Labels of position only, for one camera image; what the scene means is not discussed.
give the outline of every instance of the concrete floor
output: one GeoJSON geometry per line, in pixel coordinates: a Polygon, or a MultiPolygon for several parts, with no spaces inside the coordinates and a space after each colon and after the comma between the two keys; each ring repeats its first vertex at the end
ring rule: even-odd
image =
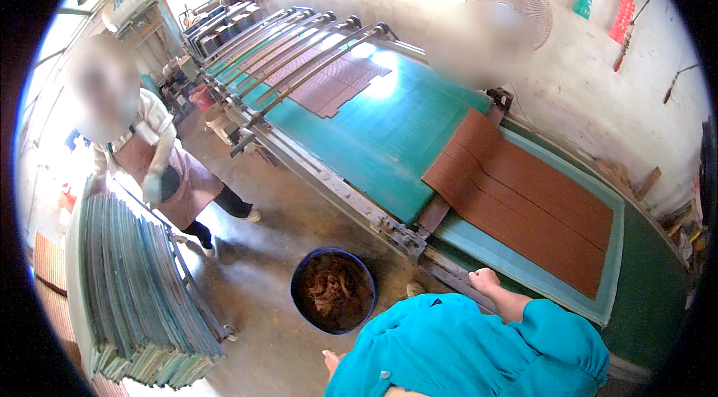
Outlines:
{"type": "MultiPolygon", "coordinates": [[[[212,203],[197,218],[210,228],[217,258],[184,249],[197,283],[223,324],[238,330],[225,341],[227,358],[204,380],[174,392],[125,380],[132,397],[321,396],[328,382],[322,350],[351,350],[358,330],[328,335],[307,322],[289,295],[295,266],[320,246],[336,246],[362,258],[378,282],[372,317],[406,297],[416,279],[428,292],[451,292],[328,203],[284,167],[274,168],[254,154],[230,159],[229,148],[205,131],[199,112],[178,128],[184,148],[262,212],[251,223],[230,217],[212,203]]],[[[628,396],[634,385],[611,380],[599,396],[628,396]]]]}

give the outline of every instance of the red bucket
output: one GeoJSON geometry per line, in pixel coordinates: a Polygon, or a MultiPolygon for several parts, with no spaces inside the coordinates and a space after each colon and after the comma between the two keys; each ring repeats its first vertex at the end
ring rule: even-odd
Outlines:
{"type": "Polygon", "coordinates": [[[198,108],[206,111],[216,103],[215,99],[210,94],[210,89],[205,84],[200,84],[194,89],[194,93],[190,97],[190,101],[197,105],[198,108]]]}

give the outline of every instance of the black bucket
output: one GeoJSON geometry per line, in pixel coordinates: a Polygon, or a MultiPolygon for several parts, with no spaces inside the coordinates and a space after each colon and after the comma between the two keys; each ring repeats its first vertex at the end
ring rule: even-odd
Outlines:
{"type": "Polygon", "coordinates": [[[342,335],[359,327],[376,305],[376,285],[364,263],[351,253],[332,247],[314,249],[301,259],[294,270],[289,291],[304,319],[331,335],[342,335]],[[325,316],[317,309],[308,290],[317,283],[317,273],[328,268],[340,268],[352,297],[346,301],[346,306],[334,307],[325,316]]]}

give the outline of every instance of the white bucket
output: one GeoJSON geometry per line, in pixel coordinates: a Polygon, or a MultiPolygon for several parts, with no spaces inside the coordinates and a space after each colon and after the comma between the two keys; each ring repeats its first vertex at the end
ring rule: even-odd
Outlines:
{"type": "Polygon", "coordinates": [[[229,120],[229,117],[225,115],[222,106],[219,103],[213,104],[205,112],[205,124],[208,128],[219,135],[220,139],[229,146],[232,146],[232,141],[229,140],[229,133],[233,132],[237,128],[235,123],[229,120]],[[227,132],[226,127],[232,126],[233,130],[227,132]]]}

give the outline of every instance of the black pants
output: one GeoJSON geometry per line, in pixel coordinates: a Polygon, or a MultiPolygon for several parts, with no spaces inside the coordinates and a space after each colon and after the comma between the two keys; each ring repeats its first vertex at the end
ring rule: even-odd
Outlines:
{"type": "MultiPolygon", "coordinates": [[[[247,216],[249,216],[249,212],[252,210],[252,204],[245,203],[244,201],[242,201],[242,198],[240,198],[236,193],[230,190],[227,185],[222,188],[220,194],[215,198],[215,202],[225,212],[229,213],[235,218],[246,218],[247,216]]],[[[183,232],[188,235],[194,235],[199,238],[203,248],[212,248],[212,233],[206,225],[202,224],[202,222],[194,220],[192,224],[190,224],[189,226],[187,226],[186,229],[184,229],[183,232]]]]}

